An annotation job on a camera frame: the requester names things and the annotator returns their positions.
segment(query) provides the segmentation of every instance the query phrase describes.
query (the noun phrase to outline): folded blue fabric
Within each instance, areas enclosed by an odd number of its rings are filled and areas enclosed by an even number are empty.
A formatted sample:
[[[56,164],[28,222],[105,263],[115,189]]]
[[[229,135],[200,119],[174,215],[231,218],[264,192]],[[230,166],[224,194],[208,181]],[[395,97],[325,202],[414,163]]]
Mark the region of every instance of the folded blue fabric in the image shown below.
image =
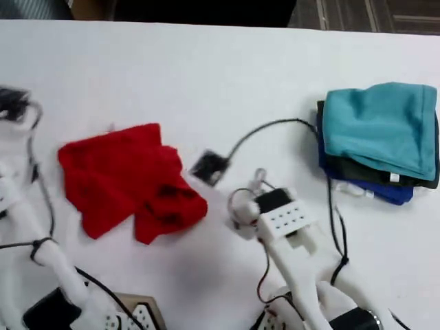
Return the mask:
[[[322,136],[322,121],[320,116],[317,116],[316,119],[317,127],[318,127],[318,159],[319,166],[324,170],[325,174],[328,175],[332,179],[344,180],[359,186],[362,189],[369,190],[374,192],[376,197],[387,201],[388,203],[392,203],[395,205],[402,205],[413,198],[413,187],[401,187],[401,186],[385,186],[382,184],[375,184],[367,181],[360,180],[346,180],[339,173],[329,166],[325,162],[325,147],[324,147],[324,139]]]
[[[398,82],[330,91],[324,104],[325,153],[432,181],[436,101],[434,87]]]

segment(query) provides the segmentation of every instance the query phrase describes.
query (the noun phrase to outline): red towel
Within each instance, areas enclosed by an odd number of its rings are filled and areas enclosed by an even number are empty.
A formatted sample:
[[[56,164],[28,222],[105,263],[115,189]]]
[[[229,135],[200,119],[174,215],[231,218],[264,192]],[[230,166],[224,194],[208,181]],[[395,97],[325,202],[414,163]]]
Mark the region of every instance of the red towel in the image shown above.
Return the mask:
[[[188,228],[208,210],[182,179],[176,149],[162,146],[159,124],[146,124],[66,144],[58,151],[66,198],[82,213],[85,232],[97,239],[135,215],[135,237]]]

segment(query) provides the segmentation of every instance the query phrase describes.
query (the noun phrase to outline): teal cloth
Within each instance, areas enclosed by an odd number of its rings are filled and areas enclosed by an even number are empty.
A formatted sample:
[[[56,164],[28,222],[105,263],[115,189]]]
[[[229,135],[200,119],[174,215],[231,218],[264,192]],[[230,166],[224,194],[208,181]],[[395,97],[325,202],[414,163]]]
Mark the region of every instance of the teal cloth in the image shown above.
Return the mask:
[[[432,181],[436,101],[434,87],[398,82],[330,91],[322,119],[325,152]]]

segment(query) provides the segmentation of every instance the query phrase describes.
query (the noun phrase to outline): folded cloth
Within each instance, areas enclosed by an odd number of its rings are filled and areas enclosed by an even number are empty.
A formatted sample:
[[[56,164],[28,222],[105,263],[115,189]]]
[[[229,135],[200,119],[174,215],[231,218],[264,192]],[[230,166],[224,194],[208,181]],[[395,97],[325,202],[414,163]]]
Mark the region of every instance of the folded cloth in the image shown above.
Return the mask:
[[[82,213],[82,226],[94,239],[133,214],[135,237],[146,244],[206,215],[206,201],[180,175],[177,151],[162,146],[158,124],[66,144],[58,160],[66,198]]]
[[[348,181],[364,190],[369,190],[374,193],[376,197],[379,197],[388,203],[395,205],[402,205],[413,198],[413,188],[412,187],[401,187],[401,186],[389,186],[383,184],[376,184],[362,180],[346,180],[337,170],[333,169],[327,163],[327,156],[325,155],[324,139],[322,136],[322,104],[318,103],[318,115],[316,118],[316,123],[318,127],[318,159],[319,166],[324,170],[325,174],[332,179]]]
[[[318,124],[322,124],[324,112],[324,101],[318,102]],[[435,178],[432,181],[426,181],[422,179],[417,179],[414,177],[408,177],[405,175],[400,175],[398,182],[390,182],[390,173],[383,170],[375,170],[357,161],[347,158],[347,157],[337,157],[332,155],[327,155],[324,150],[323,157],[325,157],[325,164],[327,168],[331,168],[332,171],[338,174],[340,179],[344,180],[360,180],[364,182],[371,182],[380,185],[387,186],[423,186],[426,188],[435,189],[439,184],[439,174],[440,174],[440,161],[439,161],[439,125],[437,120],[437,115],[434,119],[435,128]]]
[[[325,101],[325,153],[365,166],[435,178],[437,90],[398,82],[330,91]]]

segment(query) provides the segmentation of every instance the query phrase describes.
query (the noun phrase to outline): white table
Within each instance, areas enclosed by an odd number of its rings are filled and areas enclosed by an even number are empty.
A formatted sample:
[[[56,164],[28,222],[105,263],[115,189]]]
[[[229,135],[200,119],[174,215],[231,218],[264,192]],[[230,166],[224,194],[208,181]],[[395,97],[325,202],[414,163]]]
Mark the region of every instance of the white table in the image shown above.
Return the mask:
[[[401,81],[440,87],[440,38],[138,23],[0,21],[0,83],[30,89],[45,109],[36,154],[51,186],[56,235],[74,262],[118,292],[154,296],[169,329],[248,329],[261,311],[255,287],[265,257],[226,225],[226,193],[265,167],[295,186],[328,226],[316,147],[299,125],[248,141],[192,230],[150,246],[132,220],[97,241],[63,199],[55,152],[63,142],[160,122],[186,168],[277,118],[309,119],[330,89]],[[439,191],[397,207],[336,194],[351,262],[413,329],[438,328]],[[35,199],[44,210],[41,200]],[[283,284],[274,272],[265,292]]]

